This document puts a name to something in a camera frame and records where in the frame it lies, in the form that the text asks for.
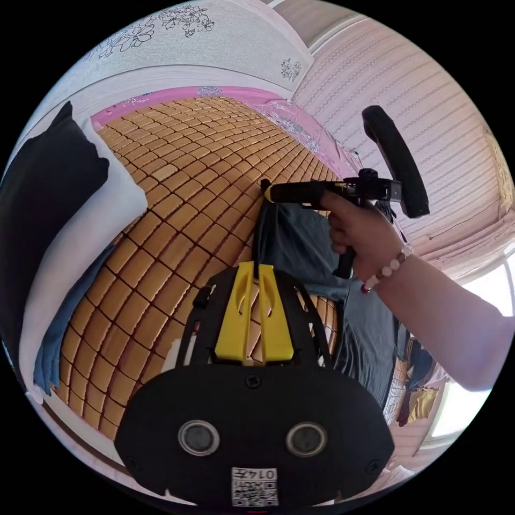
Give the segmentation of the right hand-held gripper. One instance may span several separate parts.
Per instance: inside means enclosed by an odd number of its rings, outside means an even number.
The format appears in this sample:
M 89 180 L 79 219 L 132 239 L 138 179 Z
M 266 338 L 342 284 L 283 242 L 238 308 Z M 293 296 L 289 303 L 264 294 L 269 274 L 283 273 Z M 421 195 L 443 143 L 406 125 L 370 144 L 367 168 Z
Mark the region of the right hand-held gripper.
M 358 177 L 337 181 L 305 181 L 298 183 L 273 184 L 268 179 L 260 181 L 260 189 L 264 198 L 270 203 L 295 203 L 303 208 L 325 210 L 321 198 L 325 191 L 349 200 L 352 204 L 362 207 L 365 201 L 372 200 L 395 201 L 402 200 L 401 183 L 392 179 L 378 177 L 376 171 L 366 168 L 359 171 Z M 352 260 L 355 251 L 349 249 L 339 254 L 337 268 L 333 274 L 341 279 L 349 279 L 353 272 Z

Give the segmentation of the person's right hand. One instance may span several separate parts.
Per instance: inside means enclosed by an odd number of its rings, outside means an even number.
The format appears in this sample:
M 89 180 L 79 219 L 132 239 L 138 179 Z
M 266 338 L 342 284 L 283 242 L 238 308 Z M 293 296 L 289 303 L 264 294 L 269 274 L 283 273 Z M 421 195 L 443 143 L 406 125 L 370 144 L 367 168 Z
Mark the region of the person's right hand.
M 392 224 L 369 201 L 358 207 L 335 193 L 325 191 L 321 205 L 329 211 L 330 239 L 333 250 L 343 254 L 355 251 L 354 275 L 370 291 L 380 282 L 392 278 L 415 256 Z

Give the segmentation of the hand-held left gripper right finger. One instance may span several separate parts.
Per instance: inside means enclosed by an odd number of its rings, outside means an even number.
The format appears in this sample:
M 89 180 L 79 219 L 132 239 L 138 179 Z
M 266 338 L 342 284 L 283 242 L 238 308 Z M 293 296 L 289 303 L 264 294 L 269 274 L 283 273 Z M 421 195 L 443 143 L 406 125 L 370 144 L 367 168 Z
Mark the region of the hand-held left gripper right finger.
M 261 351 L 263 361 L 290 361 L 293 345 L 274 267 L 258 267 Z

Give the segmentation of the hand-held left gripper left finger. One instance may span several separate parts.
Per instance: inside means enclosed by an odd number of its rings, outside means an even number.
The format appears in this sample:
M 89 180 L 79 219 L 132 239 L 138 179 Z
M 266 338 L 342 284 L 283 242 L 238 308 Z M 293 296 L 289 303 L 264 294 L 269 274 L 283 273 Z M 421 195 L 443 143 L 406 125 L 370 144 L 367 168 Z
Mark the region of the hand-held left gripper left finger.
M 247 357 L 253 281 L 253 262 L 239 263 L 215 346 L 215 355 L 218 359 Z

